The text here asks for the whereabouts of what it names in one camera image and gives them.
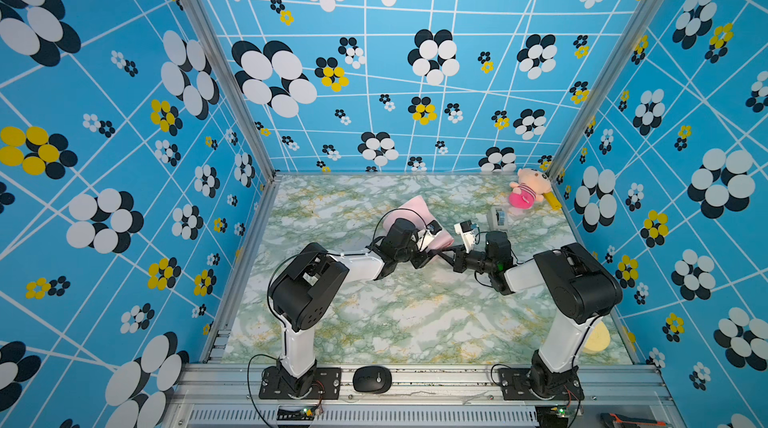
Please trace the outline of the purple wrapping paper sheet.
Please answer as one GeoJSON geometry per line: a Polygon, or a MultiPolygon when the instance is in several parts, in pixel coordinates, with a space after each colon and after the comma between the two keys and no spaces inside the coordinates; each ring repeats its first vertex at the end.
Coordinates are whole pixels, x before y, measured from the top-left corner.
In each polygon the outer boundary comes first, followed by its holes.
{"type": "MultiPolygon", "coordinates": [[[[433,216],[429,211],[429,208],[422,196],[416,196],[410,199],[400,207],[393,209],[383,218],[382,229],[386,234],[389,234],[392,231],[392,226],[398,219],[404,219],[413,224],[418,235],[419,232],[422,231],[427,224],[433,220],[437,221],[436,217],[433,216]]],[[[430,244],[429,248],[426,249],[427,251],[449,248],[453,245],[453,236],[442,225],[441,227],[443,231],[430,244]]]]}

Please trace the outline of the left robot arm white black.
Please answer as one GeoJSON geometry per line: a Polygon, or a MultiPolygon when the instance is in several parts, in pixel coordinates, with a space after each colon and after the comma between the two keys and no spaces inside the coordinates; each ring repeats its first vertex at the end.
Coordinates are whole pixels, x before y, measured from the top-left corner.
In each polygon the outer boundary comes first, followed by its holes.
{"type": "Polygon", "coordinates": [[[267,306],[282,327],[282,354],[262,374],[262,399],[304,398],[323,379],[316,373],[315,326],[344,284],[389,276],[401,263],[415,267],[428,260],[429,245],[438,238],[439,223],[418,224],[397,218],[388,231],[372,239],[360,253],[331,253],[308,244],[288,259],[267,289],[267,306]]]}

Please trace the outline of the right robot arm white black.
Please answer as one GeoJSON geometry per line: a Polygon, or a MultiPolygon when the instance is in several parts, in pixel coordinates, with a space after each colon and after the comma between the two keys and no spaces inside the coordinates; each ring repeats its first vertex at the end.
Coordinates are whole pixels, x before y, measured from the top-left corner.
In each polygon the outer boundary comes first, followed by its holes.
{"type": "Polygon", "coordinates": [[[547,288],[556,307],[551,328],[543,344],[534,351],[525,378],[499,382],[507,399],[527,396],[550,400],[584,399],[578,377],[578,359],[598,323],[622,299],[619,283],[579,243],[537,253],[519,264],[506,233],[486,234],[484,249],[471,244],[430,250],[451,265],[456,273],[472,270],[488,276],[491,287],[507,296],[531,288],[547,288]]]}

